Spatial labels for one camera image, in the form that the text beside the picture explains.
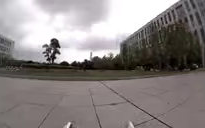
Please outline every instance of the cloud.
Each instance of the cloud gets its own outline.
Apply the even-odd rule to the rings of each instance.
[[[80,50],[89,51],[104,51],[119,49],[120,42],[125,39],[128,34],[116,35],[114,38],[107,38],[103,36],[89,36],[78,47]]]
[[[21,31],[20,26],[29,15],[20,8],[15,0],[0,0],[0,33],[14,40],[20,40],[25,33]]]
[[[69,24],[90,27],[105,20],[109,12],[109,0],[36,0],[51,15],[63,14]]]

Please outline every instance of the window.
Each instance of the window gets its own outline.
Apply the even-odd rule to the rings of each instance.
[[[198,36],[197,30],[194,31],[194,36],[199,40],[199,36]]]
[[[202,36],[202,41],[203,41],[203,43],[205,43],[205,31],[204,31],[204,29],[201,28],[200,32],[201,32],[201,36]]]
[[[190,12],[191,9],[190,9],[190,7],[189,7],[188,1],[185,1],[185,6],[186,6],[187,11]]]
[[[156,23],[157,23],[157,27],[160,27],[160,22],[159,22],[159,20],[157,20]]]
[[[202,24],[202,20],[201,20],[201,18],[199,16],[198,12],[195,13],[195,16],[197,18],[197,21],[198,21],[199,25],[201,25]]]
[[[187,17],[184,18],[184,22],[188,23],[188,18]]]
[[[201,15],[202,15],[202,16],[205,15],[205,8],[201,9]]]
[[[191,2],[192,7],[195,9],[195,8],[196,8],[196,5],[195,5],[194,0],[190,0],[190,2]]]
[[[161,20],[162,25],[164,25],[164,22],[163,22],[163,17],[161,17],[161,19],[160,19],[160,20]]]
[[[168,12],[168,18],[169,18],[169,21],[171,22],[171,21],[172,21],[172,18],[171,18],[171,15],[170,15],[169,12]]]
[[[168,22],[167,22],[167,15],[164,15],[164,20],[165,20],[165,24],[168,24]]]
[[[195,22],[194,22],[194,17],[193,17],[193,15],[190,15],[190,20],[191,20],[192,26],[195,26]]]
[[[174,20],[176,20],[176,15],[175,15],[174,10],[172,10],[171,12],[172,12],[172,15],[173,15]]]

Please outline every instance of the distant tree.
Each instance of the distant tree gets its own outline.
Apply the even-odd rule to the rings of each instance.
[[[73,62],[71,63],[71,66],[73,66],[73,67],[78,67],[78,63],[77,63],[76,61],[73,61]]]
[[[50,64],[52,48],[48,44],[44,44],[42,47],[45,48],[45,51],[43,52],[44,57],[46,58],[46,61],[48,62],[48,64]]]
[[[63,62],[60,63],[60,65],[69,66],[69,63],[67,61],[63,61]]]
[[[178,65],[187,65],[191,54],[199,53],[198,41],[183,23],[175,23],[167,27],[168,35],[165,41],[166,55],[176,58]]]
[[[113,69],[115,69],[115,70],[123,70],[124,69],[124,65],[122,63],[122,59],[121,59],[121,56],[119,54],[113,58],[112,63],[113,63]]]
[[[129,66],[129,55],[128,55],[128,46],[127,44],[123,44],[122,46],[122,63],[124,64],[125,66],[125,69],[128,69],[128,66]]]
[[[44,54],[44,57],[46,58],[46,61],[49,64],[54,64],[54,61],[57,58],[56,55],[61,54],[59,50],[61,48],[59,41],[56,38],[53,38],[51,39],[50,45],[44,44],[42,47],[45,48],[45,51],[43,52],[43,54]]]
[[[54,63],[55,59],[57,58],[56,57],[56,54],[61,54],[60,53],[60,44],[59,44],[59,41],[55,38],[51,39],[51,44],[50,44],[50,47],[52,48],[52,54],[51,54],[51,62],[52,64]]]

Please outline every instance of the concrete pavement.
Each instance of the concrete pavement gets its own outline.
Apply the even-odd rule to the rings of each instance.
[[[0,128],[205,128],[205,72],[120,81],[0,77]]]

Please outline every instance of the tall tree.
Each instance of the tall tree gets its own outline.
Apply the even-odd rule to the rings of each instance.
[[[46,58],[46,61],[50,64],[52,48],[48,44],[44,44],[42,47],[45,48],[45,51],[43,52],[44,57]]]
[[[53,64],[55,59],[57,58],[56,55],[61,54],[60,50],[59,50],[61,48],[61,46],[59,44],[59,41],[57,39],[53,38],[53,39],[51,39],[50,47],[52,48],[51,62]]]
[[[44,54],[44,57],[46,58],[46,61],[49,64],[54,64],[54,61],[57,58],[56,55],[61,54],[59,50],[61,48],[59,41],[53,38],[51,39],[50,45],[44,44],[42,47],[45,48],[45,51],[43,52],[43,54]]]

